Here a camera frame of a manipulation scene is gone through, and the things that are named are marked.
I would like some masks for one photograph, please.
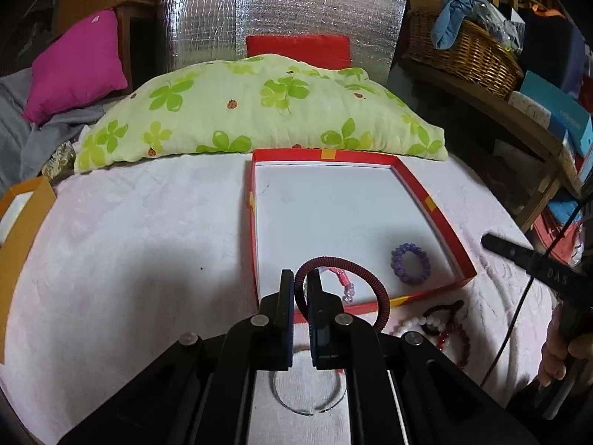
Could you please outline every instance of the wooden shelf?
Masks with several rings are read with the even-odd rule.
[[[582,184],[568,152],[557,138],[534,120],[479,85],[412,60],[402,59],[399,65],[411,77],[431,83],[488,115],[544,162],[553,159],[561,170],[562,184],[574,197],[580,198]]]
[[[516,219],[523,232],[531,227],[561,184],[580,199],[582,184],[568,151],[537,122],[475,83],[409,59],[402,59],[399,65],[410,77],[428,82],[488,115],[544,161],[546,175]]]

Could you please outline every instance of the metal screw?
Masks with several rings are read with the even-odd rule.
[[[352,324],[352,315],[348,313],[340,313],[336,316],[336,323],[341,324],[342,326],[348,326]]]
[[[183,346],[192,346],[198,342],[198,335],[195,333],[183,333],[179,337],[179,343]]]
[[[270,322],[270,319],[265,314],[256,314],[251,317],[250,321],[253,326],[261,327],[267,325]]]
[[[411,345],[417,346],[424,341],[424,337],[420,333],[416,333],[415,331],[409,331],[404,334],[404,339]]]

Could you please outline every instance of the green pillow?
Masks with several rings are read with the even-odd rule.
[[[74,167],[294,145],[444,160],[444,142],[442,129],[362,69],[264,55],[197,63],[146,82],[85,127]]]

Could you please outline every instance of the gray blanket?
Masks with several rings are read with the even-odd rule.
[[[0,78],[0,197],[11,185],[37,176],[58,145],[105,113],[102,104],[91,105],[37,127],[23,117],[31,81],[31,69]]]

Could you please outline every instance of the silver insulation foil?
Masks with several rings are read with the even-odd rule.
[[[161,0],[163,72],[247,56],[248,35],[336,34],[351,40],[352,65],[385,83],[405,0]]]

